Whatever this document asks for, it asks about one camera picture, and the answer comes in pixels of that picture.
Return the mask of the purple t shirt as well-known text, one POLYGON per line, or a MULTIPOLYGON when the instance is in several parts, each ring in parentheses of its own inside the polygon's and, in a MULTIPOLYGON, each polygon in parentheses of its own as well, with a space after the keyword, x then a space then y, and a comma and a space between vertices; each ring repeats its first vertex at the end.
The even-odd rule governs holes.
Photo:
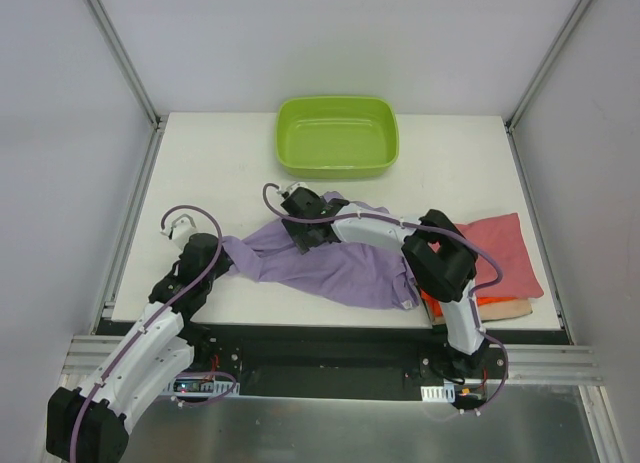
POLYGON ((421 305, 415 278, 393 251, 360 243, 329 243, 302 254, 274 220, 244 239, 225 236, 231 274, 279 283, 311 295, 367 309, 408 311, 421 305))

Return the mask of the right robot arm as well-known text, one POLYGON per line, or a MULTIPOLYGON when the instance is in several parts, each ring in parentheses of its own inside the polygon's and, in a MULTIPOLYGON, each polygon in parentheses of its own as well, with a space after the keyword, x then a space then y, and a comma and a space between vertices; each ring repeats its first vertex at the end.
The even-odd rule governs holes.
POLYGON ((417 288, 438 302, 444 316, 445 357, 431 364, 434 373, 461 384, 484 368, 488 341, 474 294, 478 252, 444 213, 430 210, 403 220, 342 198, 328 199, 300 183, 278 194, 282 223, 301 252, 357 243, 403 258, 417 288))

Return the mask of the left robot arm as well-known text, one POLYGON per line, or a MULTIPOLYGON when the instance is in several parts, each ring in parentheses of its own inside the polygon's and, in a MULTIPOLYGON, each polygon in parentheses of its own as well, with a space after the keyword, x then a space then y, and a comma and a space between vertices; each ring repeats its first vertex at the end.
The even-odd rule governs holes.
POLYGON ((191 319, 231 265, 216 236, 187 239, 116 348, 76 388, 60 387, 49 398, 49 454, 66 462, 120 461, 136 423, 180 373, 213 370, 213 333, 191 319))

